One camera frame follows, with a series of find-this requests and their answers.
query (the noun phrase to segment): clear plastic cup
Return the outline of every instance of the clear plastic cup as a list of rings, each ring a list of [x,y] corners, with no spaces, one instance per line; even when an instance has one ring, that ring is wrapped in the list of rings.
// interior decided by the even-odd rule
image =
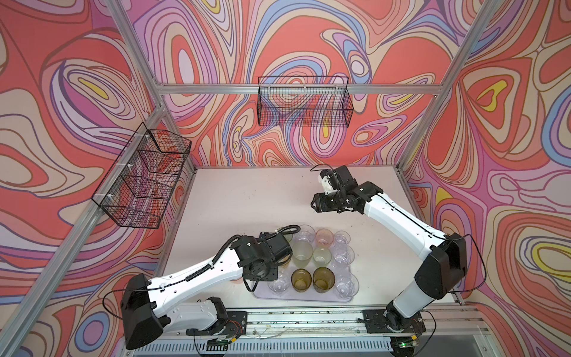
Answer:
[[[313,255],[313,247],[305,240],[300,240],[292,245],[292,260],[299,268],[305,268]]]
[[[349,244],[351,241],[351,236],[345,231],[335,233],[333,238],[335,239],[335,243]]]
[[[300,231],[293,234],[293,241],[306,241],[308,243],[313,243],[315,240],[315,230],[313,227],[308,226],[307,224],[302,224],[300,227]]]
[[[343,299],[351,298],[359,292],[359,281],[353,274],[338,276],[335,280],[335,292]]]
[[[278,278],[273,282],[268,282],[268,287],[274,294],[281,295],[289,289],[289,280],[283,269],[279,268]]]
[[[326,228],[321,228],[315,234],[316,243],[319,247],[329,248],[333,243],[333,233]]]
[[[326,267],[331,263],[331,252],[328,248],[317,247],[313,250],[313,262],[316,267]]]
[[[347,267],[355,260],[353,248],[347,244],[336,244],[331,248],[331,255],[336,266]]]

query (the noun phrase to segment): wall-mounted basket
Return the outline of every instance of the wall-mounted basket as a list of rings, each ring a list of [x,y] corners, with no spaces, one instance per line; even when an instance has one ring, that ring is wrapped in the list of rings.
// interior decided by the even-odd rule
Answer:
[[[192,143],[168,130],[146,129],[142,135],[109,191],[92,199],[118,226],[157,229]]]
[[[341,75],[258,77],[258,125],[348,127],[348,82]]]

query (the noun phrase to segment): psychedelic patterned wall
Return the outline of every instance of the psychedelic patterned wall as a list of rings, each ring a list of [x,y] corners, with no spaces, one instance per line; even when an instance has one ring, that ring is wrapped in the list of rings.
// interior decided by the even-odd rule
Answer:
[[[571,356],[569,58],[569,1],[506,0],[406,171],[427,222],[478,241],[464,298],[509,356]]]
[[[169,109],[197,166],[394,165],[431,95],[369,94],[347,127],[260,127],[257,95],[200,95]]]
[[[124,288],[136,274],[152,277],[189,180],[183,170],[157,230],[118,227],[110,219],[97,225],[20,348],[20,357],[116,355],[123,324],[103,309],[103,296]],[[118,315],[121,296],[117,292],[106,299]]]
[[[335,74],[359,84],[440,83],[480,8],[478,0],[126,3],[163,83]],[[198,166],[393,165],[430,97],[356,94],[349,129],[260,128],[256,99],[165,97]]]
[[[0,1],[0,327],[153,110],[113,26],[99,1]]]

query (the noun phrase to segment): clear plastic tray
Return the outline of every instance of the clear plastic tray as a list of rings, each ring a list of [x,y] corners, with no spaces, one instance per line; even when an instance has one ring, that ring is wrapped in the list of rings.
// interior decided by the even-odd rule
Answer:
[[[311,245],[315,249],[316,247],[315,241]],[[327,268],[331,269],[333,274],[335,274],[335,277],[342,276],[351,272],[350,265],[348,267],[339,267],[335,264],[334,260],[331,260],[331,263],[329,263]],[[293,261],[290,261],[289,264],[287,264],[287,266],[284,268],[284,273],[286,274],[288,279],[291,278],[291,275],[296,269],[299,268],[293,263]],[[309,271],[313,276],[313,272],[317,269],[317,267],[315,266],[315,262],[313,261],[313,258],[304,269]],[[283,294],[278,295],[270,290],[268,286],[269,283],[270,282],[260,282],[256,290],[254,291],[254,296],[257,297],[258,299],[303,300],[303,301],[338,302],[338,303],[348,303],[351,300],[353,300],[353,297],[346,299],[341,298],[336,293],[335,286],[333,286],[327,292],[319,293],[314,289],[312,282],[309,289],[305,290],[304,292],[297,292],[291,286],[291,281],[290,281],[288,290],[286,290]]]

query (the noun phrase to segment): metal vent grille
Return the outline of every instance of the metal vent grille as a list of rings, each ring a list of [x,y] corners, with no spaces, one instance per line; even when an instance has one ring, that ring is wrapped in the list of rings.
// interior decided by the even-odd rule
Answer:
[[[206,351],[206,342],[196,341],[198,350],[203,355],[220,354]],[[366,338],[273,338],[243,339],[228,346],[227,355],[231,354],[268,354],[271,353],[324,353],[324,352],[390,352],[389,337]],[[161,339],[134,351],[135,356],[169,356],[196,354],[192,340]]]

